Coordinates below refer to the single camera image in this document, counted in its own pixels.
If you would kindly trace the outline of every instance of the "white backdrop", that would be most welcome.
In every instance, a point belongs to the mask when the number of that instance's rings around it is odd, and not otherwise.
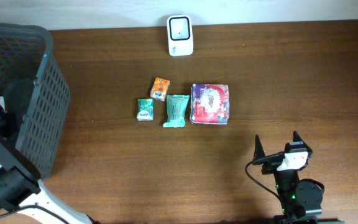
[[[358,0],[0,0],[0,22],[47,29],[164,26],[174,14],[194,25],[358,19]]]

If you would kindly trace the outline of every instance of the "wire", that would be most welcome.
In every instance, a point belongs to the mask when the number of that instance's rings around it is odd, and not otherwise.
[[[29,209],[29,208],[39,209],[39,210],[41,210],[41,211],[43,211],[43,212],[46,212],[46,213],[48,213],[49,215],[51,215],[51,216],[53,216],[53,217],[55,217],[55,218],[57,218],[57,219],[59,219],[62,223],[64,223],[64,224],[69,224],[69,223],[68,223],[66,220],[64,220],[62,217],[60,217],[60,216],[54,214],[53,212],[47,210],[46,208],[43,208],[43,207],[41,207],[41,206],[38,206],[38,205],[29,205],[29,206],[24,206],[24,207],[18,208],[18,209],[16,209],[16,210],[11,211],[11,212],[7,212],[7,213],[5,213],[5,214],[0,215],[0,218],[8,217],[9,215],[13,215],[13,214],[15,214],[15,213],[17,213],[17,212],[20,212],[20,211],[23,211],[23,210],[26,210],[26,209]]]
[[[257,185],[259,185],[259,186],[262,187],[263,189],[265,189],[265,190],[267,190],[268,192],[270,192],[272,195],[276,196],[276,198],[280,201],[282,207],[283,207],[286,211],[288,211],[287,208],[286,208],[286,206],[285,206],[285,204],[284,204],[284,202],[283,202],[283,199],[282,199],[278,194],[276,194],[273,190],[268,189],[265,185],[261,184],[258,180],[256,180],[255,178],[253,178],[253,177],[248,173],[248,167],[249,167],[252,163],[253,163],[253,161],[250,161],[250,162],[246,165],[246,174],[247,174],[247,176],[249,177],[249,179],[251,179],[252,181],[254,181]],[[292,223],[292,219],[290,218],[290,215],[289,215],[287,212],[285,212],[285,215],[287,216],[287,220],[288,220],[289,224],[293,224],[293,223]]]

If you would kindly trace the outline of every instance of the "white rectangular device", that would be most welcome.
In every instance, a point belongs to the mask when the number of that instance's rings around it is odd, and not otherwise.
[[[171,56],[193,53],[193,29],[189,16],[170,16],[167,19],[168,49]]]

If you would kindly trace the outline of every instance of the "gray plastic basket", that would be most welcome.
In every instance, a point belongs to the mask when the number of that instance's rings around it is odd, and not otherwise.
[[[44,28],[0,24],[0,96],[20,127],[8,141],[43,179],[51,174],[70,103],[52,50],[52,36]]]

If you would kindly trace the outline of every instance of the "wooden table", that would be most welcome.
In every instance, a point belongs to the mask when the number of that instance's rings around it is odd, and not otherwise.
[[[173,58],[165,27],[53,31],[71,89],[55,167],[46,186],[102,223],[249,222],[281,214],[244,173],[259,134],[267,154],[292,131],[314,150],[300,178],[326,186],[321,218],[358,223],[358,21],[196,26],[195,51]],[[227,126],[162,128],[139,122],[152,80],[169,94],[193,83],[229,85]],[[250,173],[269,186],[272,175]],[[34,223],[21,215],[0,223]]]

